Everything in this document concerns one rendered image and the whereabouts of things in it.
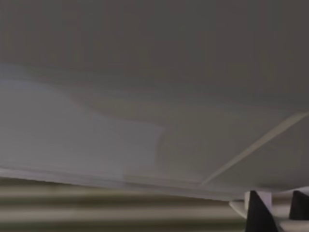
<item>corrugated surface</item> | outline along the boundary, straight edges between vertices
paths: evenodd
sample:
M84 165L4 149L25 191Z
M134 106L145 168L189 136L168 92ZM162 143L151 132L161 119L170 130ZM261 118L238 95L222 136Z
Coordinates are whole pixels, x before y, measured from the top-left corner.
M0 231L240 231L227 202L0 178Z

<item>black object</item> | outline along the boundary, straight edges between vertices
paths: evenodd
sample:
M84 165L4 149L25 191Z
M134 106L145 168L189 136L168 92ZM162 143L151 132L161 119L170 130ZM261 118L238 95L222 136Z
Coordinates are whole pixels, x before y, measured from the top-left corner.
M309 220L309 196L294 191L289 218L291 220Z
M279 232L272 214L256 191L250 192L245 232Z

